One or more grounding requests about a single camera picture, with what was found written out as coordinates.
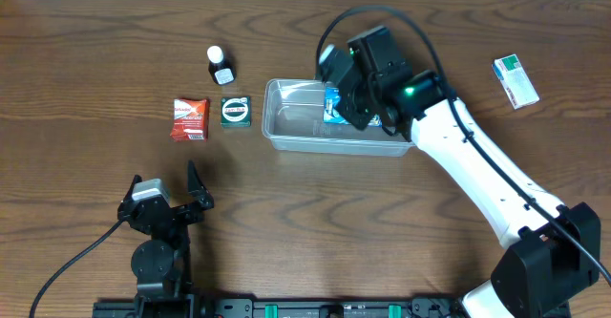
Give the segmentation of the blue fever patch box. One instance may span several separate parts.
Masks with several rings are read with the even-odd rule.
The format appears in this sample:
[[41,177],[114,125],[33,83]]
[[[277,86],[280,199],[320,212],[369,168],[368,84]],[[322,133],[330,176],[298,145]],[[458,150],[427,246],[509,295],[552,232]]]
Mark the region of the blue fever patch box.
[[367,123],[367,127],[381,127],[381,118],[371,111],[356,111],[348,117],[348,113],[342,113],[340,104],[340,90],[332,83],[325,84],[323,122],[330,124],[351,125],[361,128]]

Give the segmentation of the clear plastic container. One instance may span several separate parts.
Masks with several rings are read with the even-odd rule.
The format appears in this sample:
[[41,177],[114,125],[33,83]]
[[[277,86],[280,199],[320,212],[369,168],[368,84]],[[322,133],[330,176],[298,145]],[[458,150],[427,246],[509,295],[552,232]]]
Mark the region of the clear plastic container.
[[316,80],[272,79],[265,88],[263,135],[280,151],[402,157],[412,147],[381,128],[359,131],[350,124],[327,123],[327,85]]

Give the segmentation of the white green medicine box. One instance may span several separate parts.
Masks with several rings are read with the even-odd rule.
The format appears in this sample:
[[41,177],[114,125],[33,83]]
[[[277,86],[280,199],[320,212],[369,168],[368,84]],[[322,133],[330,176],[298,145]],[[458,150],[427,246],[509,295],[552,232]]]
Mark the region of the white green medicine box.
[[495,59],[492,68],[515,110],[539,102],[539,95],[516,54]]

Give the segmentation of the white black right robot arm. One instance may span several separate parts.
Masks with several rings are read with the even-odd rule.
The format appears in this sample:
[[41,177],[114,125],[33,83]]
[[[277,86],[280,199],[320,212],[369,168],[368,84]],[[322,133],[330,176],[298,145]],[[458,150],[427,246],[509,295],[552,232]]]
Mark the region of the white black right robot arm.
[[385,27],[345,49],[321,42],[316,70],[339,92],[337,112],[359,130],[379,118],[435,160],[472,200],[503,248],[490,278],[460,301],[469,317],[542,317],[594,285],[601,223],[531,180],[475,123],[440,70],[415,73]]

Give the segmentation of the red Panadol box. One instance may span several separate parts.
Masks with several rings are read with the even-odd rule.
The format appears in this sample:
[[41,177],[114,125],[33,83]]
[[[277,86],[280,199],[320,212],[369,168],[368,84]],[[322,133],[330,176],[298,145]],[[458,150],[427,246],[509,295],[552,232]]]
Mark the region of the red Panadol box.
[[174,141],[208,139],[209,100],[174,100],[174,123],[170,137]]

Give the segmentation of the green Zam-Buk box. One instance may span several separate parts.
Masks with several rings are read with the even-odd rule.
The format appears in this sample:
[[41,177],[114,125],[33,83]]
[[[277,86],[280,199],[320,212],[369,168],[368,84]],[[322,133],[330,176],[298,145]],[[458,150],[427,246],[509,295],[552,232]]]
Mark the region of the green Zam-Buk box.
[[250,127],[251,115],[249,96],[223,97],[221,99],[221,126],[223,128]]

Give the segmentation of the dark syrup bottle white cap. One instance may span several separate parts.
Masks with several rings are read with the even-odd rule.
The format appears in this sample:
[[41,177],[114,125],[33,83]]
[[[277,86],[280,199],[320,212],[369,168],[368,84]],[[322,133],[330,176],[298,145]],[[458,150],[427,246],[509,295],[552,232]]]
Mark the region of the dark syrup bottle white cap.
[[207,49],[209,60],[208,71],[214,82],[218,85],[226,85],[236,79],[236,75],[228,58],[219,46],[211,46]]

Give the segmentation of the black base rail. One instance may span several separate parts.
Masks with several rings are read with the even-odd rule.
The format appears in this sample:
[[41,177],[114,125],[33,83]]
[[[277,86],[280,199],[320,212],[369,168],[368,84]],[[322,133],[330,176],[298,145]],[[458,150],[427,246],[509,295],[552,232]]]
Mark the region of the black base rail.
[[442,298],[408,301],[258,301],[223,299],[209,303],[98,302],[94,318],[444,318],[492,317],[486,310],[470,313],[458,302]]

